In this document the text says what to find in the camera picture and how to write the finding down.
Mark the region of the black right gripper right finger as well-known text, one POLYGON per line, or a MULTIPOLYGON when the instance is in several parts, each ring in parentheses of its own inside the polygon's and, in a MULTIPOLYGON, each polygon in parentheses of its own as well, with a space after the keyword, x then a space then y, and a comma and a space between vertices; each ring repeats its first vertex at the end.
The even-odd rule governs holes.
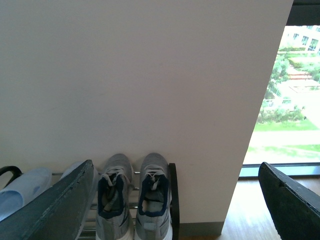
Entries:
POLYGON ((320 238, 320 196, 267 162, 258 180, 274 226, 282 240, 320 238))

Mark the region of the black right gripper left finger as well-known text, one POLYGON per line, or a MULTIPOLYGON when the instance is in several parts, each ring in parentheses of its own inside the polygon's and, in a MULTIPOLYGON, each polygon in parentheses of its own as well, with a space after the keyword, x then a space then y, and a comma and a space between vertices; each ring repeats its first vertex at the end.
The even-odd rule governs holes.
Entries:
POLYGON ((84 161, 34 200, 0 222, 2 240, 75 240, 94 165, 84 161))

